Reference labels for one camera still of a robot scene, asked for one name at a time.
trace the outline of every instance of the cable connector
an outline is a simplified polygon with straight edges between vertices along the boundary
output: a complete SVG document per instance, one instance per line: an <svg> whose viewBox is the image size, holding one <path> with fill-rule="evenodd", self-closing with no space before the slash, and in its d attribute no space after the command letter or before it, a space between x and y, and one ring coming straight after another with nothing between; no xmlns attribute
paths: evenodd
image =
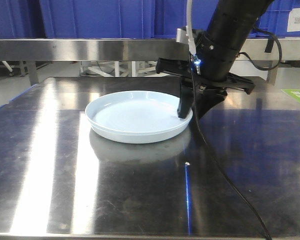
<svg viewBox="0 0 300 240"><path fill-rule="evenodd" d="M195 66L195 70L196 70L196 73L198 75L201 74L201 71L200 71L200 66L201 66L201 60L198 58L198 56L196 54L194 55L191 55L191 62L194 64Z"/></svg>

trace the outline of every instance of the white label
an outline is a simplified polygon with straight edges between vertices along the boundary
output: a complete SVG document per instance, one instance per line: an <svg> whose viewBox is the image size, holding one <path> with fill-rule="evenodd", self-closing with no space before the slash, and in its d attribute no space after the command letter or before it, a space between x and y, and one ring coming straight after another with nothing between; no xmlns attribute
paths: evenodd
<svg viewBox="0 0 300 240"><path fill-rule="evenodd" d="M288 27L289 32L300 32L300 8L294 8L289 14Z"/></svg>

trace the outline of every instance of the white plate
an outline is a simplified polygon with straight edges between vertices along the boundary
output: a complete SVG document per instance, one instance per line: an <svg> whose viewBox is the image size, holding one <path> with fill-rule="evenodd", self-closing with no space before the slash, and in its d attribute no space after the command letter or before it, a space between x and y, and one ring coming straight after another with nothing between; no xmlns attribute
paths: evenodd
<svg viewBox="0 0 300 240"><path fill-rule="evenodd" d="M130 144L170 139L189 124L193 113L179 118L179 98L155 91L121 91L90 102L85 114L104 138Z"/></svg>

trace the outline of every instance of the plate rim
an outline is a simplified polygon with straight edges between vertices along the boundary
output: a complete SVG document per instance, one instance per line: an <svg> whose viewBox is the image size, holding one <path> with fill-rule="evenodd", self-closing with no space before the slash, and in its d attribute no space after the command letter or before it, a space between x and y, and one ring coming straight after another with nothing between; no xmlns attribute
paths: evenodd
<svg viewBox="0 0 300 240"><path fill-rule="evenodd" d="M91 125L93 125L95 128L100 128L103 131L108 131L109 133L112 134L120 134L122 136L153 136L153 135L160 135L162 133L167 133L170 131L174 131L176 129L182 128L184 125L188 125L189 122L191 121L192 117L193 117L193 111L190 108L189 113L187 114L186 118L183 119L183 121L181 121L180 124L171 127L171 128L167 128L164 130L159 130L159 131L144 131L144 132L132 132L132 131L122 131L122 130L118 130L118 129L113 129L113 128L109 128L109 127L105 127L102 126L100 124L98 124L97 122L95 122L92 118L90 118L87 114L87 109L95 102L95 101L99 101L102 98L110 98L112 95L119 95L119 94L123 94L123 93L155 93L155 94L159 94L159 95L166 95L169 98L176 98L176 99L180 99L177 96L174 96L172 94L168 94L165 92L159 92L159 91L151 91L151 90L127 90L127 91L118 91L118 92L112 92L112 93L108 93L105 94L103 96L100 96L96 99L94 99L93 101L89 102L88 105L85 108L85 115L88 118L88 121L90 122Z"/></svg>

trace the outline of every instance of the black cable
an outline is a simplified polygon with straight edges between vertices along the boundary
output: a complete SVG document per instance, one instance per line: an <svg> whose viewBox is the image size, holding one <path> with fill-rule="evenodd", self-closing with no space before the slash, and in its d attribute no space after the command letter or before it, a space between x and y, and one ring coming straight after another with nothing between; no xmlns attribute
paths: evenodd
<svg viewBox="0 0 300 240"><path fill-rule="evenodd" d="M240 55L240 54L245 55L245 56L249 59L249 61L252 63L252 65L253 65L256 69L258 69L258 70L261 70L261 71L269 71L269 70L275 69L275 68L278 67L279 64L282 62L282 47L281 47L281 43L280 43L278 37L277 37L274 33L269 32L269 31L261 30L260 28L258 28L258 27L256 27L256 26L254 26L253 28L254 28L257 32L260 32L260 33L269 35L269 36L275 41L275 43L276 43L276 45L277 45L277 47L278 47L278 51L279 51L279 61L278 61L278 63L277 63L276 65L272 66L272 67L262 67L262 66L256 65L256 63L251 59L251 57L249 56L249 54L246 53L245 51L239 52L239 55Z"/></svg>
<svg viewBox="0 0 300 240"><path fill-rule="evenodd" d="M96 64L98 65L98 67L100 68L100 70L101 70L101 67L100 67L100 65L99 65L99 63L98 63L98 61L96 61ZM114 70L115 69L113 69L111 72L105 72L105 71L103 71L103 70L101 70L102 72L104 72L105 74L111 74L111 73L113 73L114 72Z"/></svg>
<svg viewBox="0 0 300 240"><path fill-rule="evenodd" d="M263 231L265 233L265 238L267 240L272 240L271 234L269 232L269 230L267 229L263 219L261 218L261 216L259 215L258 211L254 208L254 206L248 201L248 199L240 192L240 190L237 188L237 186L232 182L232 180L229 178L229 176L227 175L227 173L223 170L223 168L220 166L218 160L217 160L217 156L215 155L212 147L208 144L204 134L201 131L200 125L199 125L199 119L198 119L198 111L197 111L197 97L196 97L196 84L195 84L195 79L193 76L193 72L190 69L191 72L191 78L192 78L192 87L193 87L193 101L194 101L194 119L195 119L195 123L196 123L196 127L201 135L201 138L204 142L204 144L207 146L207 150L208 150L208 154L211 155L213 161L215 162L218 170L221 172L222 176L225 178L226 182L230 185L230 187L232 187L232 189L238 194L238 196L243 200L243 202L245 204L248 205L248 207L252 210L252 212L254 213L254 215L258 218Z"/></svg>

